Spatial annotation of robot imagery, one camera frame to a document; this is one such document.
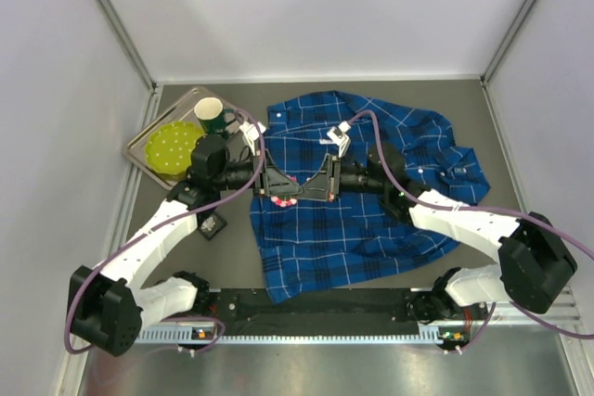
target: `metal frame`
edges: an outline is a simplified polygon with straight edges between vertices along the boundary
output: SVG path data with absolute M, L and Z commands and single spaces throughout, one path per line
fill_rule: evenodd
M 489 65 L 487 66 L 484 75 L 481 77 L 481 80 L 483 81 L 484 85 L 488 85 L 493 80 L 493 77 L 497 73 L 497 70 L 501 65 L 501 62 L 508 54 L 508 51 L 510 51 L 511 45 L 515 41 L 516 37 L 518 36 L 518 33 L 523 28 L 523 25 L 525 24 L 527 19 L 530 17 L 530 14 L 532 13 L 537 2 L 538 0 L 523 1 L 520 11 L 518 11 L 518 14 L 511 23 L 508 32 L 506 32 L 505 36 L 503 37 L 503 40 L 501 41 L 501 44 L 499 44 L 499 47 L 497 48 L 497 51 L 491 58 L 491 61 L 489 62 Z
M 162 88 L 157 87 L 157 89 L 150 95 L 144 111 L 142 128 L 149 125 L 157 117 L 157 111 L 161 102 L 161 94 Z M 141 176 L 142 172 L 131 163 L 125 178 L 125 187 L 120 209 L 118 210 L 111 232 L 108 253 L 115 252 L 128 238 L 128 229 L 130 227 L 130 221 L 132 220 L 132 211 L 136 203 L 136 194 L 138 193 L 138 187 L 140 186 Z M 78 338 L 73 342 L 73 346 L 76 349 L 82 348 L 84 344 L 85 342 Z M 72 356 L 67 352 L 64 353 L 58 374 L 56 396 L 78 394 L 87 358 L 88 353 L 76 356 Z
M 138 73 L 138 76 L 140 76 L 140 79 L 142 79 L 142 82 L 147 86 L 148 89 L 154 90 L 157 84 L 150 76 L 147 66 L 138 53 L 138 50 L 136 49 L 130 34 L 128 34 L 125 27 L 123 26 L 122 20 L 118 16 L 113 4 L 110 0 L 97 0 L 97 3 L 101 9 L 101 12 L 105 16 L 107 23 L 113 30 L 115 37 L 122 46 L 123 52 L 128 57 L 128 60 Z

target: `white stripe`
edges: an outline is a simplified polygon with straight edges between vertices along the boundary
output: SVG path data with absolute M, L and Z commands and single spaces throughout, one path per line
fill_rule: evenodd
M 378 238 L 378 241 L 380 242 L 381 253 L 383 254 L 383 256 L 384 256 L 384 257 L 388 257 L 388 256 L 386 255 L 386 251 L 385 251 L 385 250 L 383 250 L 383 245 L 382 245 L 382 243 L 381 243 L 381 238 Z
M 280 247 L 277 247 L 277 258 L 278 258 L 278 272 L 280 274 L 280 285 L 282 285 L 282 288 L 285 290 L 285 294 L 287 294 L 288 298 L 291 298 L 291 296 L 289 295 L 289 291 L 287 291 L 287 289 L 285 288 L 285 279 L 282 277 L 282 262 L 280 260 Z
M 440 143 L 442 142 L 442 128 L 437 125 L 437 122 L 433 121 L 433 125 L 435 127 L 437 127 L 437 130 L 439 130 L 439 138 L 437 139 L 437 148 L 439 149 L 440 152 L 443 152 L 442 147 L 440 145 Z
M 291 240 L 288 238 L 269 238 L 267 236 L 264 237 L 266 241 L 283 241 L 285 243 L 297 243 L 296 240 Z M 303 243 L 342 243 L 345 241 L 367 241 L 369 238 L 338 238 L 336 240 L 301 240 L 300 244 Z
M 351 215 L 352 217 L 365 218 L 367 217 L 387 217 L 385 213 L 371 213 L 370 215 Z
M 295 247 L 293 246 L 293 259 L 295 259 L 295 265 L 297 266 L 297 280 L 299 280 L 299 292 L 303 291 L 303 282 L 301 281 L 301 274 L 299 271 L 299 261 L 297 260 L 297 254 L 295 253 Z
M 365 228 L 369 229 L 369 221 L 368 221 L 368 217 L 365 214 L 365 203 L 363 202 L 363 194 L 359 194 L 361 197 L 361 211 L 363 212 L 363 218 L 365 218 Z

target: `purple cable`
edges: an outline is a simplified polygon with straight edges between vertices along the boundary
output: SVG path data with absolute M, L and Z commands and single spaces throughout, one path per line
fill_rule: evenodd
M 580 340 L 593 340 L 594 339 L 594 334 L 579 334 L 579 333 L 573 333 L 572 331 L 567 331 L 566 329 L 559 328 L 558 326 L 550 324 L 549 322 L 545 322 L 540 317 L 537 317 L 536 315 L 530 313 L 529 311 L 526 311 L 524 308 L 522 308 L 520 305 L 514 303 L 513 301 L 511 301 L 510 303 L 511 303 L 511 305 L 513 305 L 516 308 L 516 310 L 518 310 L 520 313 L 524 314 L 529 319 L 532 319 L 535 322 L 538 322 L 545 328 L 552 329 L 553 331 L 556 331 L 559 334 L 563 334 L 564 336 L 567 336 L 568 338 L 574 338 L 574 339 L 580 339 Z
M 373 133 L 375 134 L 375 144 L 378 147 L 378 155 L 380 156 L 381 167 L 383 168 L 383 171 L 386 173 L 386 175 L 388 176 L 388 178 L 390 179 L 390 181 L 392 182 L 394 187 L 396 187 L 396 189 L 398 189 L 398 191 L 400 191 L 409 200 L 411 200 L 414 203 L 420 204 L 421 206 L 426 206 L 428 208 L 435 209 L 437 211 L 452 211 L 453 208 L 450 208 L 449 206 L 439 206 L 436 204 L 426 203 L 424 201 L 421 201 L 414 195 L 408 193 L 408 191 L 405 190 L 400 185 L 400 183 L 398 183 L 398 181 L 392 175 L 392 172 L 390 172 L 390 169 L 388 169 L 388 164 L 386 162 L 385 157 L 383 156 L 383 149 L 381 148 L 380 125 L 378 124 L 378 118 L 375 115 L 375 113 L 371 110 L 361 110 L 358 113 L 356 113 L 356 115 L 348 121 L 349 125 L 352 125 L 353 122 L 355 122 L 356 120 L 361 118 L 363 115 L 369 115 L 369 117 L 371 118 L 371 120 L 373 122 Z M 546 231 L 549 231 L 550 233 L 552 233 L 555 236 L 558 236 L 558 237 L 564 239 L 565 241 L 569 242 L 570 244 L 574 245 L 576 248 L 578 248 L 579 250 L 584 252 L 590 259 L 594 260 L 594 251 L 590 250 L 586 245 L 584 245 L 577 239 L 573 238 L 569 234 L 564 233 L 563 231 L 551 226 L 550 224 L 541 222 L 540 220 L 537 220 L 535 217 L 532 217 L 526 213 L 523 213 L 520 211 L 515 211 L 513 209 L 505 209 L 505 208 L 490 207 L 490 206 L 462 206 L 458 210 L 459 211 L 472 211 L 472 212 L 489 212 L 489 213 L 495 213 L 498 215 L 506 215 L 506 216 L 514 217 L 514 218 L 521 218 L 531 224 L 534 224 L 536 226 L 539 226 L 539 227 L 545 229 Z M 594 334 L 578 334 L 578 333 L 572 333 L 570 331 L 566 331 L 564 329 L 556 327 L 555 325 L 545 322 L 540 317 L 537 317 L 537 316 L 533 315 L 532 313 L 527 312 L 525 309 L 518 307 L 518 305 L 514 304 L 513 302 L 512 302 L 512 304 L 516 308 L 518 308 L 522 313 L 524 313 L 526 316 L 528 316 L 535 322 L 538 322 L 545 328 L 552 329 L 553 331 L 556 331 L 560 334 L 563 334 L 564 336 L 568 336 L 568 337 L 574 338 L 574 339 L 594 339 Z
M 201 349 L 194 350 L 195 354 L 202 354 L 204 352 L 207 352 L 225 334 L 225 324 L 223 322 L 221 322 L 219 319 L 214 318 L 214 317 L 203 317 L 203 316 L 197 316 L 197 317 L 177 317 L 177 318 L 165 319 L 163 322 L 213 322 L 214 324 L 216 324 L 219 327 L 219 331 L 217 333 L 216 338 L 214 338 L 211 343 L 207 344 L 206 346 L 202 347 Z M 149 356 L 152 356 L 153 354 L 156 354 L 156 353 L 161 352 L 161 351 L 173 351 L 173 350 L 179 351 L 179 348 L 182 348 L 182 347 L 174 347 L 172 345 L 167 345 L 166 347 L 159 347 L 159 348 L 156 348 L 154 350 L 151 350 L 151 351 L 143 354 L 142 356 L 140 356 L 140 358 L 137 361 L 134 361 L 125 370 L 123 370 L 122 372 L 116 374 L 115 376 L 110 377 L 107 380 L 104 380 L 104 379 L 102 379 L 99 376 L 99 370 L 98 370 L 97 360 L 95 360 L 95 362 L 93 363 L 93 378 L 95 379 L 95 383 L 97 384 L 98 387 L 108 387 L 109 385 L 111 385 L 114 382 L 116 382 L 117 380 L 119 380 L 123 375 L 126 375 L 126 374 L 130 373 L 130 371 L 133 368 L 139 366 Z
M 156 224 L 154 227 L 150 228 L 150 230 L 152 232 L 157 231 L 157 230 L 161 229 L 162 227 L 166 226 L 167 224 L 173 223 L 179 219 L 186 218 L 189 215 L 195 215 L 197 213 L 208 211 L 210 209 L 216 208 L 217 206 L 221 206 L 222 204 L 228 203 L 229 201 L 237 198 L 239 195 L 241 195 L 243 192 L 245 192 L 252 185 L 252 183 L 256 180 L 257 176 L 260 174 L 260 171 L 262 170 L 262 167 L 264 166 L 264 160 L 265 160 L 264 136 L 262 135 L 262 132 L 260 131 L 260 126 L 257 125 L 258 122 L 253 118 L 253 116 L 250 113 L 248 113 L 247 111 L 242 110 L 242 109 L 236 109 L 235 114 L 236 114 L 236 117 L 238 118 L 239 123 L 242 123 L 243 117 L 246 117 L 249 122 L 253 122 L 254 124 L 256 124 L 255 128 L 258 131 L 258 140 L 260 142 L 260 157 L 258 159 L 258 165 L 256 166 L 256 169 L 253 173 L 252 178 L 250 178 L 250 181 L 248 181 L 240 189 L 236 190 L 233 194 L 229 195 L 228 197 L 221 198 L 220 200 L 216 201 L 215 203 L 207 204 L 206 206 L 202 206 L 202 207 L 197 208 L 192 211 L 180 213 L 179 215 L 171 217 L 171 218 L 165 220 L 164 222 Z M 79 303 L 81 302 L 81 299 L 83 298 L 84 292 L 89 287 L 91 282 L 93 282 L 95 277 L 97 277 L 99 275 L 99 273 L 103 270 L 103 268 L 105 268 L 105 266 L 107 266 L 114 259 L 116 259 L 120 255 L 125 253 L 127 250 L 129 250 L 132 246 L 134 246 L 136 243 L 138 243 L 140 240 L 144 239 L 145 237 L 147 237 L 147 234 L 141 234 L 140 236 L 137 236 L 136 238 L 131 239 L 130 241 L 125 243 L 121 248 L 119 248 L 118 250 L 113 252 L 107 259 L 105 259 L 103 262 L 101 262 L 98 266 L 95 267 L 95 269 L 86 278 L 86 280 L 84 280 L 83 284 L 81 285 L 81 287 L 78 289 L 78 291 L 74 295 L 74 299 L 72 299 L 71 307 L 69 308 L 68 313 L 66 314 L 66 324 L 64 326 L 64 346 L 66 347 L 66 351 L 69 352 L 70 354 L 82 354 L 84 352 L 91 350 L 91 348 L 93 348 L 92 345 L 87 345 L 84 348 L 76 350 L 76 349 L 74 349 L 74 347 L 72 347 L 72 344 L 71 344 L 72 321 L 74 320 L 74 313 L 75 313 L 76 308 L 78 307 Z

